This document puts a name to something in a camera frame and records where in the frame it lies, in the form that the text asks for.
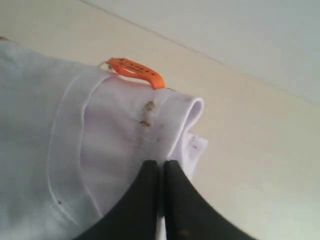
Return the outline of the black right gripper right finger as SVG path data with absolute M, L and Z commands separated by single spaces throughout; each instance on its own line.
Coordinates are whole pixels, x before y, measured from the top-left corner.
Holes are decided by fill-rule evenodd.
M 168 240 L 252 240 L 200 195 L 180 164 L 163 166 L 163 210 Z

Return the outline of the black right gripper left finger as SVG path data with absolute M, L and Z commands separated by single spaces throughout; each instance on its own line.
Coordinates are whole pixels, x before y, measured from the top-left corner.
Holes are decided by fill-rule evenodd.
M 158 165 L 143 162 L 118 203 L 77 240 L 154 240 L 157 228 Z

